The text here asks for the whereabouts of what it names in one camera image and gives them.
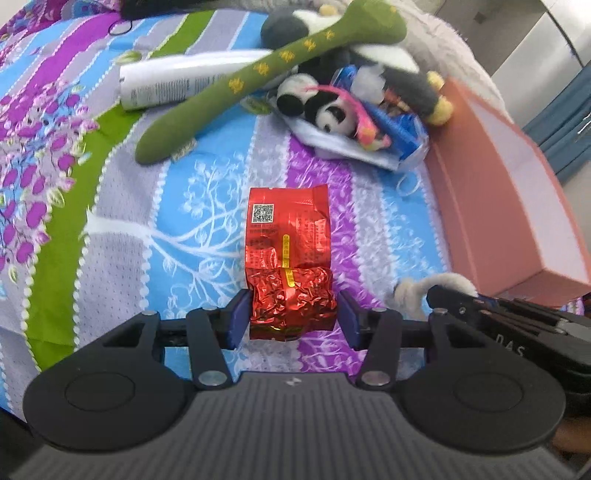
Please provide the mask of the person right hand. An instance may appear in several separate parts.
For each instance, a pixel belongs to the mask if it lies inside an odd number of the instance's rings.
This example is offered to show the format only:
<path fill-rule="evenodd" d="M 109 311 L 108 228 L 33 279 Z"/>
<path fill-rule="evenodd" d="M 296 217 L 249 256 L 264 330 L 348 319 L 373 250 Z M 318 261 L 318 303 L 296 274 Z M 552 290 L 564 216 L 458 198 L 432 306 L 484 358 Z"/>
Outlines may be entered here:
<path fill-rule="evenodd" d="M 590 455 L 591 419 L 563 419 L 552 439 L 552 445 L 562 452 Z"/>

